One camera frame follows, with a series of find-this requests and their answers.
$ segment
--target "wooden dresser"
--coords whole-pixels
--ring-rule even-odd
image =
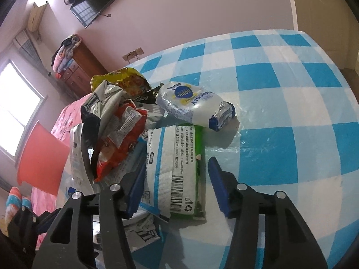
[[[75,50],[61,81],[82,98],[91,93],[90,81],[93,76],[106,75],[108,71],[82,42]]]

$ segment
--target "window frame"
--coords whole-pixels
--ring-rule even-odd
[[[37,104],[36,108],[34,109],[28,123],[26,126],[24,126],[22,123],[20,123],[22,126],[24,126],[24,131],[20,137],[19,140],[19,144],[18,147],[16,149],[15,155],[13,156],[12,154],[10,154],[7,150],[5,150],[1,145],[0,145],[0,151],[3,152],[8,158],[10,158],[13,162],[15,162],[15,167],[17,167],[18,163],[19,163],[19,159],[20,159],[20,155],[22,154],[22,151],[24,149],[24,145],[26,142],[26,139],[29,136],[30,131],[32,130],[33,126],[34,126],[34,119],[36,117],[36,115],[38,114],[38,111],[40,110],[40,107],[44,104],[45,100],[47,99],[47,96],[42,96],[41,93],[39,91],[36,90],[36,88],[31,85],[31,83],[27,80],[27,78],[21,73],[21,71],[19,70],[19,68],[15,65],[15,63],[9,59],[5,64],[2,64],[0,67],[0,73],[6,68],[6,66],[8,64],[11,64],[14,68],[14,70],[17,72],[18,76],[25,82],[25,84],[30,88],[31,91],[33,91],[39,98],[40,101]]]

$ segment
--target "electrical outlet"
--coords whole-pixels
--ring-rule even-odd
[[[133,59],[136,57],[136,55],[142,55],[144,54],[144,51],[142,50],[142,48],[137,48],[136,50],[124,55],[122,58],[126,61],[129,62],[129,60]]]

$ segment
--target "pink bedsheet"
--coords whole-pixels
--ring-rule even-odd
[[[89,96],[90,94],[66,106],[57,119],[53,130],[51,130],[51,133],[55,137],[68,146],[70,146],[70,129],[81,123],[80,107]],[[33,212],[37,215],[41,215],[45,211],[53,212],[55,210],[56,198],[57,197],[54,195],[33,187],[31,192]],[[45,238],[45,235],[46,234],[44,233],[39,236],[36,247],[40,246]]]

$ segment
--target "floor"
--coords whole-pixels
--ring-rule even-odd
[[[359,103],[359,75],[355,70],[352,69],[343,69],[341,70],[344,78],[348,82],[351,90],[354,93],[358,103]]]

